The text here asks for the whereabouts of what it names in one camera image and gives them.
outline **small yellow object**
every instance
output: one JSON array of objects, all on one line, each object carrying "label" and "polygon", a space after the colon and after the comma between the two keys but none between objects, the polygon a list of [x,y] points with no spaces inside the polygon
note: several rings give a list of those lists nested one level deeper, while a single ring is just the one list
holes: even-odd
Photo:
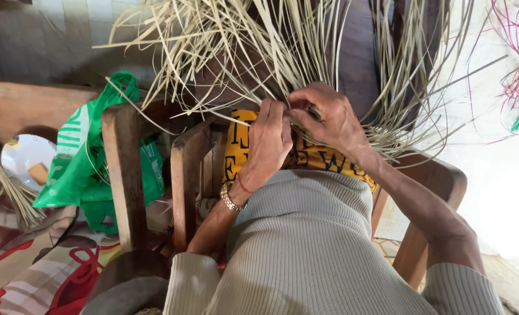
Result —
[{"label": "small yellow object", "polygon": [[38,185],[45,185],[48,181],[48,171],[43,163],[37,163],[28,170],[28,173],[34,178]]}]

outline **wooden chair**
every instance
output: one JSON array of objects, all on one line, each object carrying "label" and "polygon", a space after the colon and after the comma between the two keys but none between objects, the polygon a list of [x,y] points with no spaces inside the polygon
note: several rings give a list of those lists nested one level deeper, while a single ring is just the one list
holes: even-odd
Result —
[{"label": "wooden chair", "polygon": [[[226,122],[211,117],[179,136],[172,144],[170,163],[174,201],[174,246],[178,252],[187,249],[195,234],[196,197],[219,197],[227,126]],[[401,158],[395,166],[415,165],[429,158],[422,153],[411,154]],[[458,208],[466,192],[467,179],[464,173],[436,159],[402,168],[400,171],[433,191],[453,209]],[[373,236],[387,197],[388,194],[383,190],[377,190],[374,194]],[[417,289],[426,272],[426,259],[427,242],[415,226],[410,224],[393,267],[411,287]]]}]

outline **person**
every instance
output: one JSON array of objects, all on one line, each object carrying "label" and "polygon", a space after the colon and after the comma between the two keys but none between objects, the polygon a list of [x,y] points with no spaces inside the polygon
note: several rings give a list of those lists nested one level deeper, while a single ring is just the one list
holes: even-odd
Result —
[{"label": "person", "polygon": [[[187,252],[173,258],[164,314],[503,314],[476,234],[371,148],[347,98],[321,82],[287,98],[288,111],[263,100],[249,128],[247,160],[223,186]],[[370,180],[325,169],[281,170],[292,159],[291,120]],[[429,243],[421,294],[371,244],[374,182]],[[221,276],[208,255],[225,243]]]}]

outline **tiled floor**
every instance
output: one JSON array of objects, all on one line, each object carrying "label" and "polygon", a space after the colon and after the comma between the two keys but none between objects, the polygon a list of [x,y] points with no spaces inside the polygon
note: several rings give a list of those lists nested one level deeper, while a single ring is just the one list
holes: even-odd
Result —
[{"label": "tiled floor", "polygon": [[[386,260],[389,261],[390,265],[394,263],[394,259],[396,259],[396,255],[399,250],[399,246],[401,245],[400,241],[391,240],[391,239],[383,239],[383,238],[375,238],[372,241],[372,244],[378,251],[386,258]],[[417,292],[421,293],[424,289],[424,279],[419,285],[419,288],[417,289]]]}]

